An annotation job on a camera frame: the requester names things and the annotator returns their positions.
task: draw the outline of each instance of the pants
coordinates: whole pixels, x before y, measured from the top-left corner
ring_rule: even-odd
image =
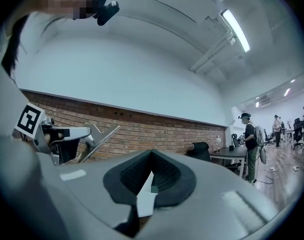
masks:
[[[275,140],[276,140],[276,146],[279,147],[280,146],[280,132],[279,131],[275,132]]]
[[[255,177],[255,162],[256,162],[256,154],[257,154],[257,146],[252,150],[248,150],[248,176],[247,180],[252,181]]]

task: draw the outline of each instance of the fluorescent light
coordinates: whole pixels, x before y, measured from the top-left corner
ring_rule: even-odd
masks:
[[[238,39],[240,40],[243,46],[244,51],[248,52],[250,50],[250,45],[248,44],[245,34],[241,29],[239,23],[237,22],[236,18],[233,16],[230,10],[226,10],[225,12],[223,12],[222,15],[233,28],[234,32],[236,33]]]
[[[290,91],[290,88],[286,90],[284,97],[287,95],[287,93]]]

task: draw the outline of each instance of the floor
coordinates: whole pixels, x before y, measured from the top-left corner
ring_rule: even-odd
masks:
[[[304,154],[301,147],[291,149],[290,145],[280,143],[281,149],[274,145],[265,146],[266,164],[258,160],[257,177],[254,187],[270,198],[279,211],[300,197],[304,190]]]

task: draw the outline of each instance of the brick wall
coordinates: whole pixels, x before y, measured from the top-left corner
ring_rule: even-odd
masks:
[[[193,142],[202,141],[207,142],[212,151],[216,148],[217,135],[222,139],[222,143],[225,143],[225,128],[221,126],[149,115],[33,92],[25,91],[24,94],[31,103],[43,108],[47,115],[55,120],[57,126],[81,127],[84,123],[92,122],[100,131],[104,131],[112,125],[120,125],[118,132],[94,153],[91,160],[118,157],[147,149],[185,154],[193,149]],[[78,152],[84,147],[81,143]]]

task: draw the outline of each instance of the desk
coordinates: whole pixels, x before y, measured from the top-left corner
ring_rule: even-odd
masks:
[[[292,145],[291,145],[291,149],[293,149],[293,145],[294,145],[294,130],[286,130],[285,131],[285,135],[286,135],[286,144],[287,144],[287,138],[288,138],[288,133],[292,133]]]
[[[240,177],[242,177],[243,169],[244,169],[244,161],[247,154],[247,148],[238,146],[234,147],[233,151],[230,151],[228,147],[221,148],[221,152],[211,152],[211,158],[219,158],[219,159],[227,159],[227,160],[241,160],[241,169],[240,169]]]

